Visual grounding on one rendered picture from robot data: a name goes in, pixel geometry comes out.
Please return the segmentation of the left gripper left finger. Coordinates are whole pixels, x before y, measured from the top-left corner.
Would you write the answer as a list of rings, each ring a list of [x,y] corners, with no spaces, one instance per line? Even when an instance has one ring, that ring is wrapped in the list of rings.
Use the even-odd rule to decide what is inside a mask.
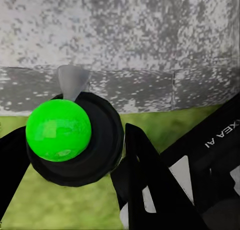
[[[0,222],[30,163],[26,147],[26,126],[0,138]]]

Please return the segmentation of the insectifuge atomizer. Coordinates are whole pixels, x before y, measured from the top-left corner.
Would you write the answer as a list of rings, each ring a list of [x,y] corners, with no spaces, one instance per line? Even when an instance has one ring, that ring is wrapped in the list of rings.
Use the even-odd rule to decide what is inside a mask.
[[[82,91],[91,78],[88,70],[61,64],[57,71],[62,94],[30,115],[26,152],[47,181],[78,188],[111,174],[123,159],[125,132],[106,99]]]

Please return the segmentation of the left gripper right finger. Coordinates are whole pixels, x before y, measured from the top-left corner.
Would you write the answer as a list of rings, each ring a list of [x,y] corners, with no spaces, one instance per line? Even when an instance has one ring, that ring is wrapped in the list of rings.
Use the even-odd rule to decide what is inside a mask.
[[[125,124],[129,230],[210,230],[144,131]],[[156,213],[145,210],[138,160]]]

